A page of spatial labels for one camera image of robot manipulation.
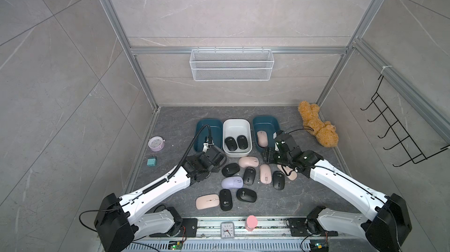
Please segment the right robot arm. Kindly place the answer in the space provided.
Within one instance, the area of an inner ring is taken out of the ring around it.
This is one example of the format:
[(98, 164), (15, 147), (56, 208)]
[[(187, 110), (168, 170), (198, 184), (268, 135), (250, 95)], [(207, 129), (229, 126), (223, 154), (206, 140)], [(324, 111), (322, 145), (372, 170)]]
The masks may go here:
[(317, 206), (309, 213), (305, 227), (310, 235), (341, 232), (367, 240), (379, 252), (399, 252), (412, 231), (406, 201), (393, 193), (386, 195), (348, 176), (312, 150), (301, 150), (293, 136), (276, 131), (264, 149), (267, 164), (281, 166), (282, 172), (304, 175), (337, 193), (352, 204), (358, 213), (335, 211)]

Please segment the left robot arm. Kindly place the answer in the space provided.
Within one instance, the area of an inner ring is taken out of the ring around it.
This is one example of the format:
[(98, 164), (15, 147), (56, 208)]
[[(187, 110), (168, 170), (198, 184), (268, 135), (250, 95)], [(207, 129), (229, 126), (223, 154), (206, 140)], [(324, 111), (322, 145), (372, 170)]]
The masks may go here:
[(171, 195), (207, 179), (219, 172), (226, 155), (214, 144), (211, 127), (207, 124), (195, 134), (192, 148), (204, 130), (207, 130), (203, 150), (194, 155), (185, 151), (179, 163), (167, 174), (148, 185), (123, 196), (114, 193), (103, 198), (96, 212), (92, 231), (98, 234), (104, 251), (121, 252), (132, 242), (154, 234), (176, 236), (183, 219), (173, 207), (159, 212), (150, 210)]

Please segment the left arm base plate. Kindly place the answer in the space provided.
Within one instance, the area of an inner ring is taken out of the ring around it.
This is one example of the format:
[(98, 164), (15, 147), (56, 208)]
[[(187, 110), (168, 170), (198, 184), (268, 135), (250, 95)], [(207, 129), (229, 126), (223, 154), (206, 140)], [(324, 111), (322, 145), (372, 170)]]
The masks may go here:
[(181, 222), (175, 222), (167, 233), (156, 233), (150, 237), (196, 237), (198, 230), (197, 218), (186, 218)]

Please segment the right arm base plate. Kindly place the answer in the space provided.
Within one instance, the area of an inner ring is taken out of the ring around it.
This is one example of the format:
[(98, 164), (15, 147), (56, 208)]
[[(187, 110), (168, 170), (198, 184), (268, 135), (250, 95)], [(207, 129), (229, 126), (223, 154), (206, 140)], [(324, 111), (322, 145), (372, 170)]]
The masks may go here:
[(286, 220), (291, 235), (293, 237), (306, 237), (311, 236), (338, 236), (338, 232), (325, 231), (316, 220), (308, 220), (307, 218), (288, 218)]

